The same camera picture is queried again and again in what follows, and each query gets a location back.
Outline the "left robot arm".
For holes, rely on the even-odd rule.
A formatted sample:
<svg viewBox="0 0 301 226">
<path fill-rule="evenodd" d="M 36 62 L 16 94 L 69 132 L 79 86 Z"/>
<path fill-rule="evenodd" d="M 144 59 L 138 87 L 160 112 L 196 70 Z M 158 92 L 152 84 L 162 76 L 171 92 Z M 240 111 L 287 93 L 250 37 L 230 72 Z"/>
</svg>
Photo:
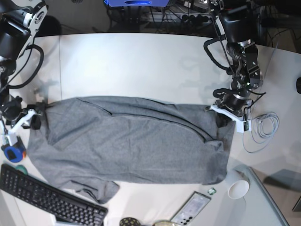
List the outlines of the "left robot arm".
<svg viewBox="0 0 301 226">
<path fill-rule="evenodd" d="M 258 64 L 257 30 L 251 4 L 246 0 L 210 0 L 208 6 L 217 36 L 204 43 L 204 50 L 217 67 L 232 77 L 229 88 L 213 91 L 217 100 L 210 110 L 233 120 L 237 132 L 244 133 L 252 129 L 254 101 L 250 95 L 263 96 L 256 92 L 263 84 L 263 76 Z M 222 49 L 229 66 L 218 63 L 208 49 L 209 45 L 223 40 L 227 42 Z"/>
</svg>

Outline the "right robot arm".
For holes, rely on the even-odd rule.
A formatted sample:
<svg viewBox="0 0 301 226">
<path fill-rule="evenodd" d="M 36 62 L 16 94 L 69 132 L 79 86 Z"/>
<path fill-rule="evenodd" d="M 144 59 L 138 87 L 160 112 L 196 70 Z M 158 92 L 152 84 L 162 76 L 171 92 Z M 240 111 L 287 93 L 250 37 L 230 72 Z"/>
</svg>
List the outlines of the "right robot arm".
<svg viewBox="0 0 301 226">
<path fill-rule="evenodd" d="M 48 12 L 43 0 L 2 0 L 0 2 L 0 128 L 3 145 L 18 143 L 17 130 L 29 127 L 35 109 L 21 106 L 21 97 L 12 97 L 10 89 L 29 84 L 40 70 L 44 52 L 34 44 L 34 38 Z M 18 75 L 17 62 L 27 50 L 37 50 L 40 61 L 33 75 L 20 85 L 11 86 Z"/>
</svg>

